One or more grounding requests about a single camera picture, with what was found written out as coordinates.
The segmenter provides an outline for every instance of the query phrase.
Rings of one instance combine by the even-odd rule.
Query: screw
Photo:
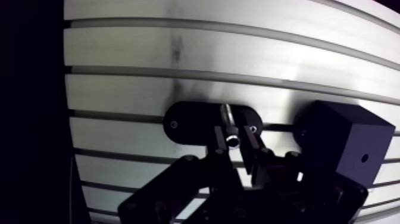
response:
[[[178,123],[177,123],[176,121],[172,121],[170,125],[171,125],[171,127],[172,127],[173,129],[175,129],[175,128],[178,127]]]
[[[250,130],[251,132],[255,133],[257,131],[257,127],[256,126],[250,126]]]

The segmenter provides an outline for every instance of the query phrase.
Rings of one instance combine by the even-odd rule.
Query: black metal plate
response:
[[[220,108],[221,104],[208,102],[177,102],[164,116],[164,131],[178,144],[206,145],[213,127],[223,125]],[[261,134],[263,121],[253,108],[231,104],[230,108],[237,127],[255,126]]]

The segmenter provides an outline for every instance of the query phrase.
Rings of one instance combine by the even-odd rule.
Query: grooved panel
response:
[[[400,163],[382,164],[374,183],[390,181],[400,181]]]
[[[82,181],[108,185],[141,188],[169,165],[121,161],[107,158],[76,155],[79,176]],[[251,176],[244,168],[238,168],[244,186],[251,186]]]
[[[365,205],[389,201],[395,198],[400,198],[400,183],[373,188],[365,201]]]
[[[188,154],[205,157],[205,147],[176,144],[165,135],[163,126],[159,124],[72,117],[70,126],[75,148],[168,158]],[[275,155],[298,151],[291,133],[263,131],[261,138]],[[231,152],[233,161],[242,161],[239,150]]]
[[[368,14],[376,16],[396,27],[400,27],[400,15],[390,8],[376,2],[366,0],[335,0],[346,5],[358,8]]]
[[[360,216],[366,216],[368,214],[373,214],[373,213],[377,213],[377,212],[380,212],[380,211],[385,211],[385,210],[392,209],[392,208],[399,207],[399,206],[400,206],[400,200],[392,202],[392,203],[383,204],[381,206],[372,207],[372,208],[369,208],[369,209],[362,209],[360,211]]]
[[[65,19],[182,18],[279,30],[400,62],[400,36],[352,14],[298,0],[67,0]]]
[[[177,101],[223,102],[254,108],[264,123],[290,124],[301,107],[321,99],[359,104],[400,126],[399,106],[314,92],[153,77],[70,74],[66,79],[68,107],[72,110],[163,116]]]
[[[385,158],[400,158],[400,138],[392,138]]]
[[[400,71],[331,51],[256,36],[160,27],[67,29],[64,53],[68,66],[236,73],[400,99]]]

